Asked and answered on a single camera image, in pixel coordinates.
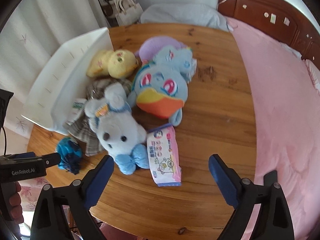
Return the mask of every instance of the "wooden headboard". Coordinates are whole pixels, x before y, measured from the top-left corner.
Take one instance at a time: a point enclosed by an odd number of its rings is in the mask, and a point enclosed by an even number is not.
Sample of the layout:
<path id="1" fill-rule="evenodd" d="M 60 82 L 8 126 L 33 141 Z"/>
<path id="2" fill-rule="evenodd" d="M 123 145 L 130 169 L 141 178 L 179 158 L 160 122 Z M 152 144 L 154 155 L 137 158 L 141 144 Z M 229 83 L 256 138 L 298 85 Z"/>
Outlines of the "wooden headboard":
<path id="1" fill-rule="evenodd" d="M 320 35 L 298 9 L 284 0 L 219 0 L 218 11 L 288 44 L 320 69 Z"/>

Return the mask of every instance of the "pink wet wipes package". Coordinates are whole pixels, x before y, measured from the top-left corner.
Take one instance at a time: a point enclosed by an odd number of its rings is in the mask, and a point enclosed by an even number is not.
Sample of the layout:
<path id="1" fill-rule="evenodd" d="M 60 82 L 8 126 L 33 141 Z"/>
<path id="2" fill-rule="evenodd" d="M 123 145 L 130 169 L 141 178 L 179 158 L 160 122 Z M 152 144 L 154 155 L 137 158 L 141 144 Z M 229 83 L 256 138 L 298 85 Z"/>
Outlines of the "pink wet wipes package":
<path id="1" fill-rule="evenodd" d="M 176 133 L 168 123 L 147 134 L 147 150 L 151 175 L 159 186 L 181 186 Z"/>

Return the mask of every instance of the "plush bear nose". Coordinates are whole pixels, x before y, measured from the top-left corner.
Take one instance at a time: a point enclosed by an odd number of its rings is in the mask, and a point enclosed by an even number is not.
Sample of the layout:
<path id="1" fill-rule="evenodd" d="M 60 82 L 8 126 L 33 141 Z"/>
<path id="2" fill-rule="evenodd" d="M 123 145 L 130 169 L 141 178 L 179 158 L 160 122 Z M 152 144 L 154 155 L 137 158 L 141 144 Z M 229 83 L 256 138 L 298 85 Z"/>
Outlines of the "plush bear nose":
<path id="1" fill-rule="evenodd" d="M 110 138 L 110 134 L 108 134 L 107 132 L 104 133 L 103 139 L 104 139 L 105 141 L 108 141 L 109 138 Z"/>

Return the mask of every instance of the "white curtain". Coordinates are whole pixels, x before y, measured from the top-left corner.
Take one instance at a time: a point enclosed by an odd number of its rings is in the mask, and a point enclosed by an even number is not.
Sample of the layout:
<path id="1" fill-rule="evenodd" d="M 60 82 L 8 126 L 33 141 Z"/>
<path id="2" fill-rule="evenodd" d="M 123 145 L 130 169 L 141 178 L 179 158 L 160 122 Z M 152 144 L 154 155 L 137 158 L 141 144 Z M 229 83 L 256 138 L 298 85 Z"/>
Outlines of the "white curtain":
<path id="1" fill-rule="evenodd" d="M 42 68 L 65 41 L 108 26 L 98 0 L 23 0 L 0 33 L 0 88 L 14 92 L 4 126 L 7 153 L 25 152 L 32 123 L 22 106 Z M 0 137 L 0 154 L 4 135 Z"/>

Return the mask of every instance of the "screw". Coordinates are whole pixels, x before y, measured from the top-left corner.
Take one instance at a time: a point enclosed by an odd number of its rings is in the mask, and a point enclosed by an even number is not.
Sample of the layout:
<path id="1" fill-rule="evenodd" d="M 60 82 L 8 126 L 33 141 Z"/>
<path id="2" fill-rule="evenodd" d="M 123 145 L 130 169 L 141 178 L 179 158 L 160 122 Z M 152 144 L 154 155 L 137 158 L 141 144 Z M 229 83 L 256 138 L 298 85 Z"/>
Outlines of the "screw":
<path id="1" fill-rule="evenodd" d="M 76 179 L 76 180 L 74 180 L 73 182 L 72 182 L 72 185 L 73 186 L 79 186 L 81 184 L 81 180 L 79 180 L 79 179 Z"/>
<path id="2" fill-rule="evenodd" d="M 49 190 L 51 188 L 50 184 L 46 184 L 43 186 L 43 190 Z"/>
<path id="3" fill-rule="evenodd" d="M 273 186 L 274 186 L 275 188 L 281 188 L 280 184 L 277 183 L 277 182 L 275 182 L 275 183 L 273 184 Z"/>
<path id="4" fill-rule="evenodd" d="M 251 181 L 248 178 L 244 178 L 244 179 L 242 179 L 242 183 L 249 185 L 251 183 Z"/>

